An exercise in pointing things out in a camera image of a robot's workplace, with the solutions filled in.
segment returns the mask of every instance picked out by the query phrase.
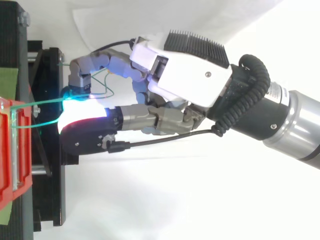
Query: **red plastic box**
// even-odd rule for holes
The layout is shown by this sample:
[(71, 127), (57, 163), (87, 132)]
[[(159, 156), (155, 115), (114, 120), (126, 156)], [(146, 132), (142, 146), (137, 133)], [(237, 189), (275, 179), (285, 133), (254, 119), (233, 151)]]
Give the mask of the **red plastic box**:
[[(0, 210), (24, 194), (32, 185), (31, 129), (18, 129), (18, 189), (13, 191), (10, 106), (23, 102), (0, 97)], [(17, 111), (19, 126), (31, 125), (31, 107)]]

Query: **bolt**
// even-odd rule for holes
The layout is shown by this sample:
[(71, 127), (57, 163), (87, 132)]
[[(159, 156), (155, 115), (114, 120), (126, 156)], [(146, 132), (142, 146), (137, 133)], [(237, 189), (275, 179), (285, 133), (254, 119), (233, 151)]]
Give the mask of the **bolt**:
[(60, 61), (60, 63), (64, 63), (65, 62), (65, 55), (63, 53), (59, 54), (59, 61)]
[(41, 112), (41, 109), (40, 109), (40, 107), (38, 107), (38, 105), (34, 105), (33, 106), (33, 116), (35, 117), (35, 118), (37, 118), (38, 117), (38, 114)]
[(30, 15), (26, 11), (20, 13), (18, 17), (18, 23), (21, 24), (23, 27), (29, 27), (31, 23)]
[(271, 126), (270, 126), (270, 128), (272, 129), (272, 130), (275, 130), (275, 129), (277, 129), (277, 124), (271, 124)]

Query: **coiled cable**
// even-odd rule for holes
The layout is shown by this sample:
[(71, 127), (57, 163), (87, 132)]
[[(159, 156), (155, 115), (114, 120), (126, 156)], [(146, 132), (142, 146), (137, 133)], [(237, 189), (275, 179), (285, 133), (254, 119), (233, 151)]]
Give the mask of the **coiled cable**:
[(243, 55), (239, 60), (239, 66), (248, 69), (256, 82), (252, 89), (230, 107), (211, 127), (212, 132), (219, 137), (222, 137), (243, 114), (264, 98), (270, 87), (271, 80), (268, 70), (259, 58), (249, 54)]

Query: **metal cylinder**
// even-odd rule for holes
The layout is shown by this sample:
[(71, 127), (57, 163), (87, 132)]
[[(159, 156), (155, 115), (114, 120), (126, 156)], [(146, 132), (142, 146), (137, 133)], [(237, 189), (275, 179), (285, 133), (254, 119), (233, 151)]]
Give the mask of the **metal cylinder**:
[(43, 165), (32, 165), (32, 175), (46, 175), (46, 169)]
[(290, 110), (279, 128), (263, 143), (320, 169), (320, 102), (290, 91)]

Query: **bright light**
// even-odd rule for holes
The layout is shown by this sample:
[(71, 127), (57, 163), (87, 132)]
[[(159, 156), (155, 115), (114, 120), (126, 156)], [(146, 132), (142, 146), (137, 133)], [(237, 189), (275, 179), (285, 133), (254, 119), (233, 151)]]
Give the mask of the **bright light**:
[(62, 102), (63, 113), (60, 115), (58, 121), (58, 131), (61, 133), (62, 129), (70, 123), (83, 120), (106, 117), (107, 113), (105, 107), (97, 102), (96, 99), (87, 100), (64, 100)]

